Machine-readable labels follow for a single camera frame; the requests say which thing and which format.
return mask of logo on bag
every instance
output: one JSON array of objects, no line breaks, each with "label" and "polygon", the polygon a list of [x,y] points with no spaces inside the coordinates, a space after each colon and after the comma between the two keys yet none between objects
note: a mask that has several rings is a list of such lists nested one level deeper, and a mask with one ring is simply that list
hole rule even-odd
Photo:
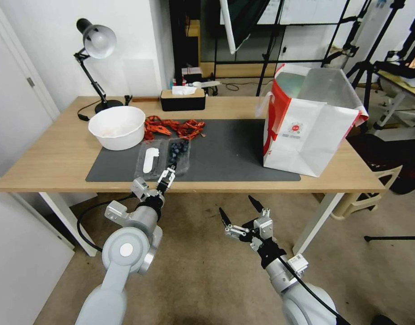
[{"label": "logo on bag", "polygon": [[300,134],[302,132],[302,123],[292,123],[289,127],[289,133]]}]

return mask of lamp shade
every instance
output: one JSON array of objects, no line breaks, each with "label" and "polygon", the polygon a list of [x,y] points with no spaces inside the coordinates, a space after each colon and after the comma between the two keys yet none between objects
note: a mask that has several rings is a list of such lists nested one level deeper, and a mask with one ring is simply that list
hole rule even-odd
[{"label": "lamp shade", "polygon": [[77,21],[77,28],[83,34],[83,45],[86,52],[95,59],[104,59],[113,53],[116,47],[116,35],[102,25],[92,25],[85,18]]}]

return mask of tissue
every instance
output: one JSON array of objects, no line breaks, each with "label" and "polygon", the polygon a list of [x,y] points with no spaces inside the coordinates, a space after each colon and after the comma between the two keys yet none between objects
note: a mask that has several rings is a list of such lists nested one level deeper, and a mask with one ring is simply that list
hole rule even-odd
[{"label": "tissue", "polygon": [[192,95],[196,89],[196,87],[173,86],[171,93],[173,95]]}]

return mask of wooden table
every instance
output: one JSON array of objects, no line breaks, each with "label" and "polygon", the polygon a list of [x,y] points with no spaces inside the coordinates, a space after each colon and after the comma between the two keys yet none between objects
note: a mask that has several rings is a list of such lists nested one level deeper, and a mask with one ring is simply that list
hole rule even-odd
[{"label": "wooden table", "polygon": [[399,76],[383,70],[379,70],[378,72],[375,72],[375,74],[397,87],[400,91],[392,100],[392,103],[387,106],[386,111],[382,114],[380,119],[374,123],[373,129],[371,129],[369,133],[376,135],[384,141],[415,139],[415,127],[383,129],[383,126],[400,107],[403,99],[405,99],[406,96],[415,97],[415,87],[408,86],[408,84],[405,83]]},{"label": "wooden table", "polygon": [[[77,117],[77,110],[97,100],[78,97],[42,137],[0,179],[1,192],[39,192],[90,256],[96,251],[79,236],[77,219],[59,192],[129,192],[131,182],[86,182],[101,145]],[[204,111],[164,112],[159,102],[137,102],[146,116],[171,119],[253,119],[257,97],[208,97]],[[83,113],[92,116],[94,105]],[[293,251],[302,252],[347,192],[380,192],[384,187],[355,150],[343,141],[319,178],[301,181],[179,182],[170,192],[308,192],[327,193]]]}]

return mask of lamp base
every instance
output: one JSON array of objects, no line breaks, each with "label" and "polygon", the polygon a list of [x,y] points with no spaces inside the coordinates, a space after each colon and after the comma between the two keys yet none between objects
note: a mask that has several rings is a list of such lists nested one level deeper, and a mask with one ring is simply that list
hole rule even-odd
[{"label": "lamp base", "polygon": [[115,107],[115,106],[123,106],[123,103],[115,99],[107,100],[107,104],[105,105],[103,103],[99,103],[98,105],[96,105],[95,113],[99,113],[100,111],[103,111],[107,108]]}]

